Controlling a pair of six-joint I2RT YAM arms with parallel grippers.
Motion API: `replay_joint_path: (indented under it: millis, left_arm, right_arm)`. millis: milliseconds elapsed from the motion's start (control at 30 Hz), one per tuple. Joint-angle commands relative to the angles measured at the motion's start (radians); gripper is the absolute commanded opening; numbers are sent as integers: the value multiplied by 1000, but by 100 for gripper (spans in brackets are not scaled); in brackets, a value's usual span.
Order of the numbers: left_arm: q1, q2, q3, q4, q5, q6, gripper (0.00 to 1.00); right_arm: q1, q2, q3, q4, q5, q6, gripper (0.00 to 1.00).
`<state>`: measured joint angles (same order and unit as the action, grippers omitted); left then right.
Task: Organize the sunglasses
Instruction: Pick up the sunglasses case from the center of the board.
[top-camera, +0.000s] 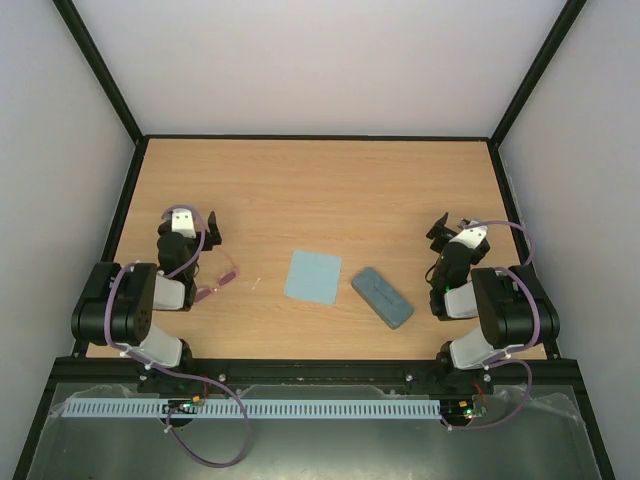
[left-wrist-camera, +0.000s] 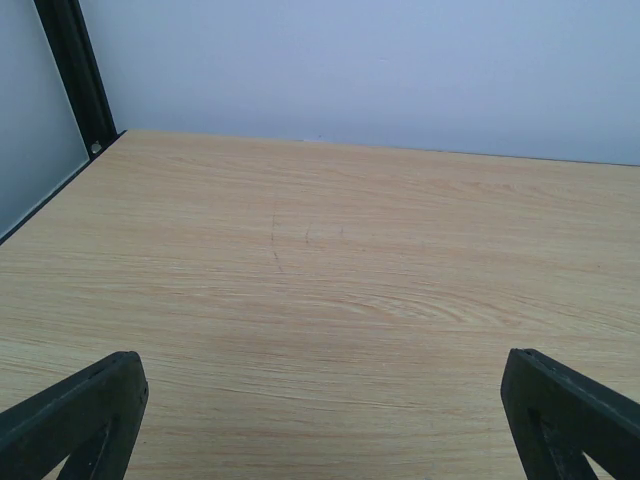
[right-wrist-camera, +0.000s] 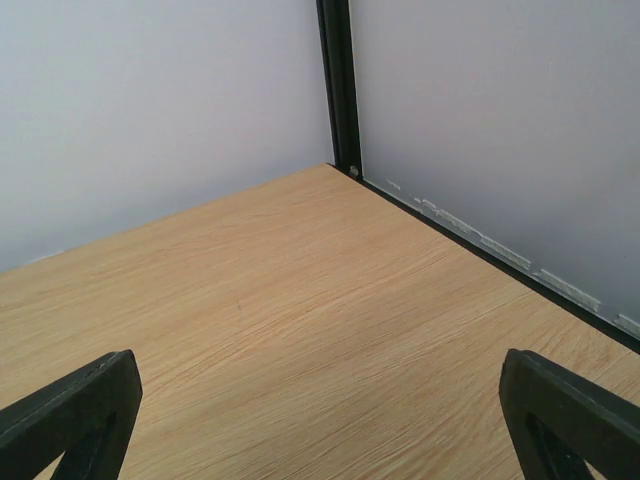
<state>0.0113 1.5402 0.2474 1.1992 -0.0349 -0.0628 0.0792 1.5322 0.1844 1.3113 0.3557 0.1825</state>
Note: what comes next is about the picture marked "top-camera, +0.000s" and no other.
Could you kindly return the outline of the light blue cleaning cloth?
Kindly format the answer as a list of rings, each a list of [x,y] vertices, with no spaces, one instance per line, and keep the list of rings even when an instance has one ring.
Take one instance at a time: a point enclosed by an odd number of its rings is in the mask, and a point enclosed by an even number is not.
[[[332,305],[336,301],[342,258],[304,250],[293,252],[286,278],[287,297]]]

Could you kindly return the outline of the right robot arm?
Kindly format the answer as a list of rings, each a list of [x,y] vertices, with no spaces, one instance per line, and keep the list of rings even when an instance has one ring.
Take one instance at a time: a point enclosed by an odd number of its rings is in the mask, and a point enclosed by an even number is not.
[[[479,322],[470,333],[443,344],[436,356],[436,384],[457,394],[471,388],[477,371],[487,371],[516,353],[555,341],[560,322],[534,270],[532,247],[519,265],[479,265],[490,250],[490,226],[504,225],[527,235],[522,225],[464,219],[453,230],[447,226],[448,217],[444,214],[426,233],[437,259],[425,280],[435,317],[441,321],[476,318]]]

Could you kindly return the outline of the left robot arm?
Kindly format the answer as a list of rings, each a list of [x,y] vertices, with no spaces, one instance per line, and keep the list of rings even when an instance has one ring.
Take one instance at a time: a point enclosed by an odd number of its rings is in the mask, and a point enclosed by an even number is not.
[[[141,362],[141,372],[171,371],[177,391],[195,391],[197,374],[188,342],[153,322],[153,313],[187,312],[210,296],[213,287],[199,287],[199,257],[222,244],[214,212],[203,219],[184,205],[163,213],[158,227],[157,261],[120,265],[97,263],[72,313],[76,340],[108,346]]]

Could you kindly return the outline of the grey glasses case green lining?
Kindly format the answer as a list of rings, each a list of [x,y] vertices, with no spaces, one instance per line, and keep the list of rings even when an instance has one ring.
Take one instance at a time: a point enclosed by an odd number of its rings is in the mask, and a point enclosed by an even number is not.
[[[414,314],[414,307],[372,267],[356,274],[351,286],[392,330],[402,326]]]

